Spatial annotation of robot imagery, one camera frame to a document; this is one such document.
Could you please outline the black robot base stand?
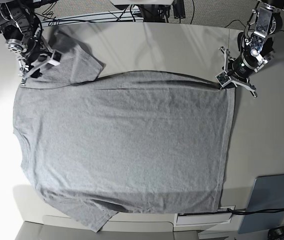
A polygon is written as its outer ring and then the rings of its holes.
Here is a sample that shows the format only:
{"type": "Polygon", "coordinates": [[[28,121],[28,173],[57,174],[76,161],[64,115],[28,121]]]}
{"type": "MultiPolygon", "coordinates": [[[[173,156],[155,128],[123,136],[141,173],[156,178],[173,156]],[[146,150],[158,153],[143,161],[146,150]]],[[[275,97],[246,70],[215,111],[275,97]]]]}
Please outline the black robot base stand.
{"type": "Polygon", "coordinates": [[[56,0],[35,9],[44,26],[74,23],[149,22],[172,23],[186,18],[183,0],[63,0],[64,17],[58,18],[61,4],[56,0]]]}

